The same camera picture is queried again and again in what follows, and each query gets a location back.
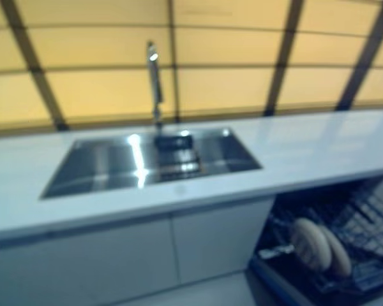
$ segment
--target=white cabinet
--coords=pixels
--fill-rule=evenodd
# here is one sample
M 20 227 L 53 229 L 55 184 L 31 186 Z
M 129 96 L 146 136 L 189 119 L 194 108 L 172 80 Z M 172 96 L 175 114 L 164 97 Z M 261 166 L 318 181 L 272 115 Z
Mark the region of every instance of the white cabinet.
M 175 214 L 181 282 L 244 270 L 274 198 L 241 200 L 211 210 Z
M 0 306 L 110 303 L 178 284 L 168 219 L 0 250 Z

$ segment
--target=dishwasher rack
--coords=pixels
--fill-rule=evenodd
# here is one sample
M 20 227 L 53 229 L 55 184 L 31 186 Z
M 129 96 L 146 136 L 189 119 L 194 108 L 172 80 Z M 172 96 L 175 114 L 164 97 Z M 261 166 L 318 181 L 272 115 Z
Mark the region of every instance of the dishwasher rack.
M 369 182 L 349 194 L 341 190 L 335 193 L 327 201 L 311 200 L 304 205 L 276 203 L 267 220 L 262 244 L 259 243 L 258 257 L 267 260 L 292 256 L 291 225 L 297 218 L 306 217 L 327 226 L 341 240 L 352 261 L 352 275 L 341 279 L 329 271 L 313 272 L 296 260 L 317 291 L 361 295 L 383 287 L 383 199 L 374 193 Z

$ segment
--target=faucet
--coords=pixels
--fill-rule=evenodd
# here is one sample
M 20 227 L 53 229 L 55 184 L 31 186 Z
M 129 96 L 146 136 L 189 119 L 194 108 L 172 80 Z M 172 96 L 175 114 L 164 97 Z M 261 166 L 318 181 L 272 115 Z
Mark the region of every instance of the faucet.
M 160 134 L 163 123 L 161 121 L 161 111 L 159 109 L 159 104 L 163 102 L 163 96 L 161 93 L 159 80 L 158 53 L 156 51 L 156 46 L 152 41 L 147 42 L 146 54 L 146 62 L 147 67 L 149 68 L 153 92 L 153 121 L 158 134 Z

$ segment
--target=sink basin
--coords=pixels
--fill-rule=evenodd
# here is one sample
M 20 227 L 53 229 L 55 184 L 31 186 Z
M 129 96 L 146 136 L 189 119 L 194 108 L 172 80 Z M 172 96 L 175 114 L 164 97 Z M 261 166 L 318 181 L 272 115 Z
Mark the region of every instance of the sink basin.
M 78 140 L 42 198 L 261 168 L 230 129 L 185 130 L 166 137 L 163 142 L 155 134 Z

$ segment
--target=white countertop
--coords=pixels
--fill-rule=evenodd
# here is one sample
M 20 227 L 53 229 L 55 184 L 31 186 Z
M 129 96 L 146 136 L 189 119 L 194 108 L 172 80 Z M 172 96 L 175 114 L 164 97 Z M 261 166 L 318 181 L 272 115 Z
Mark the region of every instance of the white countertop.
M 0 139 L 0 239 L 129 219 L 383 174 L 383 110 L 225 120 L 168 130 L 230 127 L 264 167 L 146 186 L 39 200 L 77 139 L 152 126 Z

